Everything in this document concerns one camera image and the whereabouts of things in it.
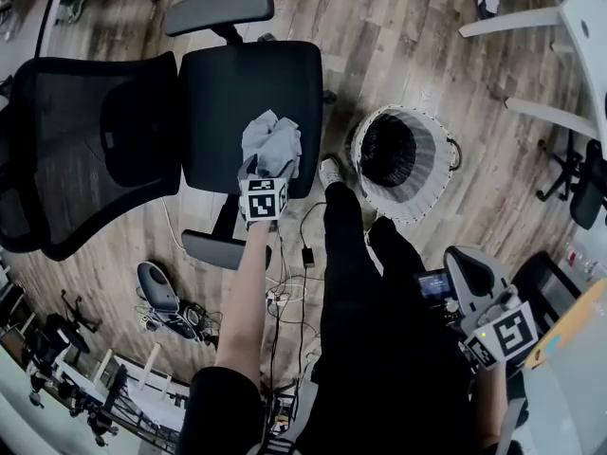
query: wooden floor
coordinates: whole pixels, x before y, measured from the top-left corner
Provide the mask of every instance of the wooden floor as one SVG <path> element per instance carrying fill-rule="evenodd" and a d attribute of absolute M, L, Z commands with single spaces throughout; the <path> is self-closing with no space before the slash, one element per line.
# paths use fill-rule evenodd
<path fill-rule="evenodd" d="M 55 27 L 51 54 L 122 61 L 172 50 L 180 60 L 190 50 L 222 44 L 209 31 L 176 39 L 164 36 L 166 9 L 178 1 L 90 1 L 77 25 Z M 387 103 L 403 103 L 436 116 L 461 144 L 463 167 L 435 208 L 423 222 L 400 228 L 428 268 L 441 266 L 443 252 L 450 245 L 481 247 L 510 272 L 535 251 L 562 253 L 575 230 L 568 207 L 557 199 L 543 204 L 535 192 L 554 176 L 536 143 L 541 137 L 550 144 L 557 138 L 561 142 L 564 133 L 509 112 L 503 105 L 504 97 L 516 96 L 569 111 L 584 109 L 576 67 L 550 50 L 553 28 L 465 40 L 457 29 L 476 20 L 473 0 L 275 1 L 273 20 L 240 29 L 249 41 L 271 31 L 278 39 L 311 41 L 320 47 L 325 88 L 338 93 L 337 103 L 327 112 L 324 151 L 339 152 L 352 126 Z M 553 4 L 552 0 L 503 2 L 505 12 Z M 300 221 L 321 200 L 317 181 L 307 199 L 289 203 L 281 221 L 286 260 L 293 275 L 303 272 Z M 189 189 L 184 183 L 178 196 L 167 199 L 167 205 L 178 231 L 210 231 L 222 201 L 222 197 Z M 317 261 L 317 267 L 308 273 L 321 279 L 325 265 L 322 207 L 310 214 L 303 230 Z M 276 242 L 273 250 L 268 275 L 278 279 L 281 262 Z M 159 200 L 125 214 L 65 262 L 53 263 L 39 253 L 9 257 L 39 313 L 63 311 L 60 290 L 64 288 L 72 299 L 83 296 L 89 315 L 103 319 L 96 335 L 85 333 L 94 355 L 101 357 L 106 348 L 113 347 L 144 361 L 158 341 L 163 351 L 157 366 L 188 381 L 196 370 L 212 364 L 213 351 L 168 332 L 142 332 L 134 310 L 138 305 L 136 266 L 149 259 L 168 268 L 184 298 L 196 300 L 212 312 L 221 309 L 232 274 L 202 264 L 174 245 Z M 318 331 L 322 282 L 310 279 L 307 285 L 306 321 Z M 301 303 L 293 302 L 286 307 L 284 319 L 296 321 L 300 314 Z M 372 330 L 379 321 L 378 307 L 365 330 Z M 265 373 L 273 325 L 268 316 Z M 304 353 L 319 342 L 306 327 Z M 275 374 L 279 383 L 296 374 L 298 346 L 299 325 L 284 324 Z"/>

